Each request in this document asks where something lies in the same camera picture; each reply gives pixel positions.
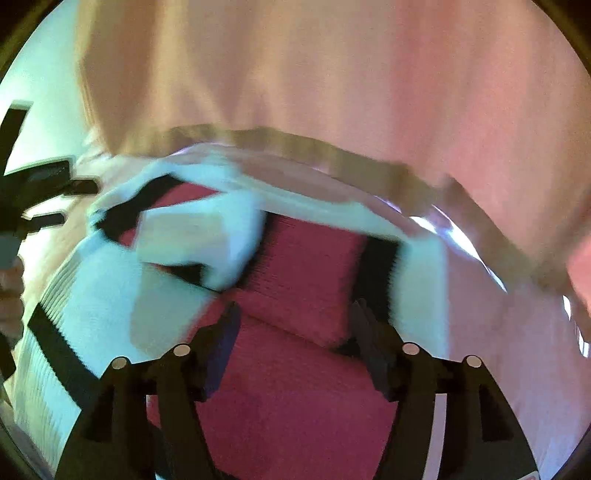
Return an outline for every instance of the black handle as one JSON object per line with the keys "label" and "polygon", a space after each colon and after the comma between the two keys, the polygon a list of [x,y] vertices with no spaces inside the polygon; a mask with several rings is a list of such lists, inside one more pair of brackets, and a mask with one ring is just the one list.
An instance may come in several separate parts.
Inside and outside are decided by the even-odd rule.
{"label": "black handle", "polygon": [[16,370],[17,366],[12,357],[10,343],[8,343],[8,339],[0,333],[0,374],[2,375],[2,381],[8,380],[14,375]]}

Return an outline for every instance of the person's hand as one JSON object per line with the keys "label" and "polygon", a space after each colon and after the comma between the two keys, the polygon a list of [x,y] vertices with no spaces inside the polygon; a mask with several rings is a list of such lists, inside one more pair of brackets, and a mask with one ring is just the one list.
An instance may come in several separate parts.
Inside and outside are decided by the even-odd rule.
{"label": "person's hand", "polygon": [[0,333],[13,340],[20,340],[23,332],[23,272],[24,266],[20,258],[14,261],[10,270],[0,270]]}

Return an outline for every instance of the pink fabric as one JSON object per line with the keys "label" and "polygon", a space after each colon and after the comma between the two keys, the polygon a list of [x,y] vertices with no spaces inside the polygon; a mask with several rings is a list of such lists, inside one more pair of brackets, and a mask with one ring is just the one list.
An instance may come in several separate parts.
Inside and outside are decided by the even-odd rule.
{"label": "pink fabric", "polygon": [[364,236],[279,217],[237,301],[265,323],[324,348],[347,338],[350,289]]}
{"label": "pink fabric", "polygon": [[[216,300],[199,326],[217,321],[229,298]],[[148,415],[159,425],[157,407],[150,402]],[[197,404],[216,466],[244,480],[369,480],[395,411],[361,362],[248,312],[219,391]]]}
{"label": "pink fabric", "polygon": [[[591,79],[531,0],[94,0],[77,34],[86,113],[113,153],[271,127],[452,177],[534,265],[568,260]],[[187,128],[203,124],[213,136]],[[318,160],[305,141],[284,150]]]}
{"label": "pink fabric", "polygon": [[[227,301],[242,326],[215,397],[197,404],[212,458],[249,479],[373,478],[396,409],[361,361],[332,353],[348,338],[350,288],[363,235],[279,218],[244,288]],[[158,424],[157,402],[150,403]]]}

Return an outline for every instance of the red cloth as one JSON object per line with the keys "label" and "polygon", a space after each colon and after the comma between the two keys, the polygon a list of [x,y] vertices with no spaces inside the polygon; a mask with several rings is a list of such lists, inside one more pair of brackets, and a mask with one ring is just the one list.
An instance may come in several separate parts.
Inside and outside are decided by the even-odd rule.
{"label": "red cloth", "polygon": [[[371,479],[396,411],[363,363],[333,353],[363,235],[280,217],[243,288],[215,300],[187,335],[229,300],[242,326],[218,392],[197,404],[216,466],[241,480]],[[157,400],[148,406],[158,421]]]}

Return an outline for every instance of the metal screw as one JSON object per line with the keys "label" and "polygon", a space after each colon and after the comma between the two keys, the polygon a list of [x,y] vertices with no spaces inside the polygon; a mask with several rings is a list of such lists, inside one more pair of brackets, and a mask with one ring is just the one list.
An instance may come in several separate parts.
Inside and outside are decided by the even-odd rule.
{"label": "metal screw", "polygon": [[470,355],[468,358],[466,358],[466,363],[472,368],[479,368],[482,365],[482,360],[480,360],[476,355]]}
{"label": "metal screw", "polygon": [[177,345],[176,347],[174,347],[173,353],[176,356],[187,356],[191,353],[191,347],[189,347],[185,343],[182,343],[181,345]]}
{"label": "metal screw", "polygon": [[416,355],[421,351],[421,349],[418,345],[415,345],[414,343],[405,343],[402,346],[402,351],[407,355]]}
{"label": "metal screw", "polygon": [[126,365],[127,365],[127,359],[124,356],[119,356],[111,362],[111,366],[115,370],[121,370]]}

